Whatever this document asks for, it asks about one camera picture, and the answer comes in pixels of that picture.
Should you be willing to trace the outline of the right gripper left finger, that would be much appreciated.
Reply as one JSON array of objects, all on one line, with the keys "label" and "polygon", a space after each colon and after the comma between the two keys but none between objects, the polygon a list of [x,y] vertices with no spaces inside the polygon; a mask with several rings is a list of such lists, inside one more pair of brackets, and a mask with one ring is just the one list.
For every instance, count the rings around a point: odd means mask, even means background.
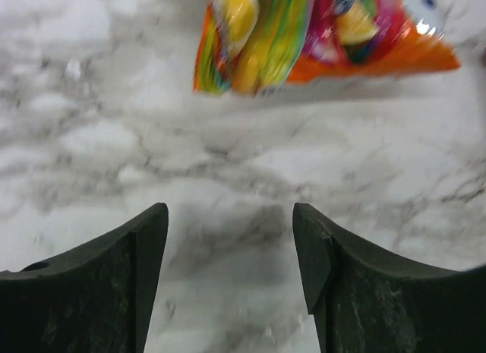
[{"label": "right gripper left finger", "polygon": [[1,273],[3,352],[142,352],[168,234],[156,203],[20,272]]}]

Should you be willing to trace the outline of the orange colourful candy bag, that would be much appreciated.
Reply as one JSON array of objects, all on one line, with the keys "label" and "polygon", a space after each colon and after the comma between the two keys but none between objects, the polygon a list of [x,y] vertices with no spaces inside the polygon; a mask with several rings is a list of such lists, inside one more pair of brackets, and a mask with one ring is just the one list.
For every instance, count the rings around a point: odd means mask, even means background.
[{"label": "orange colourful candy bag", "polygon": [[435,0],[208,0],[193,88],[255,94],[459,66]]}]

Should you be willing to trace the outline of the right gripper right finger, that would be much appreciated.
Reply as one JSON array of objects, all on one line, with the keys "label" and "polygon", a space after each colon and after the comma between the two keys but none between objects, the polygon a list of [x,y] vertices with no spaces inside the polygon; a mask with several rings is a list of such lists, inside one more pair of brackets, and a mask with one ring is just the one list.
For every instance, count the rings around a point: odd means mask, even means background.
[{"label": "right gripper right finger", "polygon": [[485,268],[452,271],[399,256],[309,204],[292,230],[323,352],[483,352]]}]

